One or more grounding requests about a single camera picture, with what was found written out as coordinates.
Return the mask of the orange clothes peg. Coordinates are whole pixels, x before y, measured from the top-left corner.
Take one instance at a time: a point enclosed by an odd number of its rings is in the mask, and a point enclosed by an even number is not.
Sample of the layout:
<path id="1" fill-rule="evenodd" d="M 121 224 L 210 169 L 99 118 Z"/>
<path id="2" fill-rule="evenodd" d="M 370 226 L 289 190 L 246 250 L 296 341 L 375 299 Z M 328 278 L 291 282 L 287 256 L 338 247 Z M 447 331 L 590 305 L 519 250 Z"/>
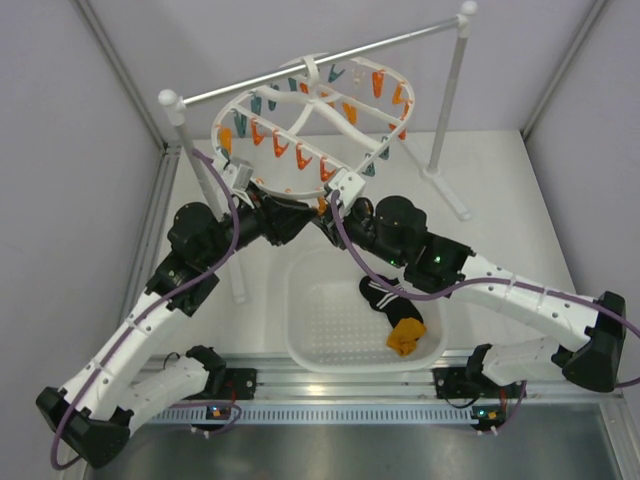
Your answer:
<path id="1" fill-rule="evenodd" d="M 320 158 L 320 180 L 322 182 L 329 181 L 336 173 L 336 170 L 337 167 L 326 156 Z"/>
<path id="2" fill-rule="evenodd" d="M 317 198 L 317 212 L 319 216 L 323 216 L 327 211 L 330 210 L 329 202 L 324 197 Z"/>
<path id="3" fill-rule="evenodd" d="M 299 170 L 304 170 L 313 160 L 313 155 L 305 155 L 305 148 L 301 142 L 296 144 L 296 164 Z"/>

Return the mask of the black striped sock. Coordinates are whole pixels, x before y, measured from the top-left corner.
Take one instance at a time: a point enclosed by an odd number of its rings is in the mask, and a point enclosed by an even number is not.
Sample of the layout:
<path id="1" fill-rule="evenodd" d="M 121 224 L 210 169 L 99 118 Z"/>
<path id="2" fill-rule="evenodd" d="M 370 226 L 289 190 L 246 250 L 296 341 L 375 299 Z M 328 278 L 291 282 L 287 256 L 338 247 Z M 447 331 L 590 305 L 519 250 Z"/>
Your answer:
<path id="1" fill-rule="evenodd" d="M 405 319 L 424 324 L 421 313 L 409 299 L 387 290 L 370 276 L 364 276 L 360 280 L 359 291 L 372 310 L 387 317 L 392 328 L 396 328 Z"/>

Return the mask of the white oval clip hanger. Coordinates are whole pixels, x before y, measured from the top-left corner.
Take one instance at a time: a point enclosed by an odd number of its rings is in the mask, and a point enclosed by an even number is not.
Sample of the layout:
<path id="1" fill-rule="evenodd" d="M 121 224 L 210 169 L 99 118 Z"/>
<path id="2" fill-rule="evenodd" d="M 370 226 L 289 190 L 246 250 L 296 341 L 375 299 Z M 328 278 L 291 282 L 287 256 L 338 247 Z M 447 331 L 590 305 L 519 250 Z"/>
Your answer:
<path id="1" fill-rule="evenodd" d="M 388 159 L 415 107 L 411 83 L 385 65 L 356 57 L 322 68 L 317 55 L 303 60 L 303 72 L 238 94 L 211 127 L 217 167 L 246 160 L 258 188 L 292 200 L 320 195 L 322 156 L 359 175 Z M 299 142 L 313 155 L 304 170 L 296 164 Z"/>

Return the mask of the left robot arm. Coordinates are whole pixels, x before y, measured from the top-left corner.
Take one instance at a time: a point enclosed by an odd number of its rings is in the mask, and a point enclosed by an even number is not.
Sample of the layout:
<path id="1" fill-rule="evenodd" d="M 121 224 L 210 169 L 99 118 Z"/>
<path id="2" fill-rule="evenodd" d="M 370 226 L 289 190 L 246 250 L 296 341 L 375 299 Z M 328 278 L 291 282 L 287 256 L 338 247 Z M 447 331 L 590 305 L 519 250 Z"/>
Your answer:
<path id="1" fill-rule="evenodd" d="M 141 383 L 134 380 L 154 351 L 191 318 L 216 288 L 217 270 L 258 238 L 274 246 L 294 239 L 316 217 L 299 201 L 253 193 L 217 219 L 200 202 L 181 207 L 168 233 L 170 252 L 118 330 L 63 386 L 46 387 L 36 406 L 54 433 L 93 468 L 113 461 L 130 437 L 166 408 L 214 399 L 225 388 L 226 363 L 211 347 L 190 348 Z"/>

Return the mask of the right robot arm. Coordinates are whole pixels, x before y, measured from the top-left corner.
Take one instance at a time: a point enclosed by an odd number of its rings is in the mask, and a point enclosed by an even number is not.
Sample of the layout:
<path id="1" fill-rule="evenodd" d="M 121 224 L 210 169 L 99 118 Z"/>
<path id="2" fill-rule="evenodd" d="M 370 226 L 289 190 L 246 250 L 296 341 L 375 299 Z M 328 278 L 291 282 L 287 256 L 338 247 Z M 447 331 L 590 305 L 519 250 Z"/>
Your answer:
<path id="1" fill-rule="evenodd" d="M 331 200 L 313 222 L 365 271 L 360 292 L 373 310 L 386 315 L 391 325 L 386 344 L 399 356 L 413 353 L 427 332 L 416 302 L 451 298 L 542 335 L 520 344 L 477 346 L 465 372 L 476 395 L 546 377 L 600 393 L 619 387 L 626 336 L 623 297 L 609 291 L 580 297 L 532 284 L 470 247 L 430 232 L 426 213 L 402 196 L 378 204 L 361 197 L 345 216 Z"/>

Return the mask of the teal clothes peg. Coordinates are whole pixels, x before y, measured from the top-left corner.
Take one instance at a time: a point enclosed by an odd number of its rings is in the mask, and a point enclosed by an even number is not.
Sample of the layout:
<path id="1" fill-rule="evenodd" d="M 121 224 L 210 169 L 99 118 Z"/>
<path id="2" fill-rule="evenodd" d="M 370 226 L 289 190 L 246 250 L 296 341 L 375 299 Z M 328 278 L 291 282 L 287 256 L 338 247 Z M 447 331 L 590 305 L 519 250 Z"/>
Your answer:
<path id="1" fill-rule="evenodd" d="M 362 174 L 367 177 L 374 177 L 376 175 L 375 163 L 371 162 L 370 164 L 368 164 L 362 171 Z"/>

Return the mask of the white laundry basket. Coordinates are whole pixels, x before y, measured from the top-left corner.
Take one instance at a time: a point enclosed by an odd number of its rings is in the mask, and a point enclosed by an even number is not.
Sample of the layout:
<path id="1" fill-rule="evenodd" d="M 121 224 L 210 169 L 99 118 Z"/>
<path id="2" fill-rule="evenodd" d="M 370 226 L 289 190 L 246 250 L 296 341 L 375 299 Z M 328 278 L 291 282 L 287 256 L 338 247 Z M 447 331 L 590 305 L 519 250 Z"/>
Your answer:
<path id="1" fill-rule="evenodd" d="M 300 366 L 317 373 L 391 373 L 431 366 L 448 340 L 440 300 L 417 302 L 426 333 L 402 357 L 386 345 L 392 331 L 359 291 L 365 272 L 341 250 L 319 247 L 300 254 L 287 269 L 284 341 Z"/>

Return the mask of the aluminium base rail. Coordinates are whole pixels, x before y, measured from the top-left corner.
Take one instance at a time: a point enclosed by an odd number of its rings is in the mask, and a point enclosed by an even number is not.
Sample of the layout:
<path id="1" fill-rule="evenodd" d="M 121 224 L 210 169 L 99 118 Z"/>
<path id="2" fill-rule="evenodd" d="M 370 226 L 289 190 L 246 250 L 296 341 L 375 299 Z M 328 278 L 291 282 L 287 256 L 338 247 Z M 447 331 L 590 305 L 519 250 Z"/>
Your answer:
<path id="1" fill-rule="evenodd" d="M 434 424 L 460 425 L 473 435 L 496 435 L 529 406 L 595 405 L 607 410 L 620 391 L 593 393 L 566 382 L 518 384 L 507 401 L 499 393 L 478 397 L 445 393 L 450 359 L 433 368 L 402 372 L 316 373 L 290 358 L 230 356 L 239 424 Z"/>

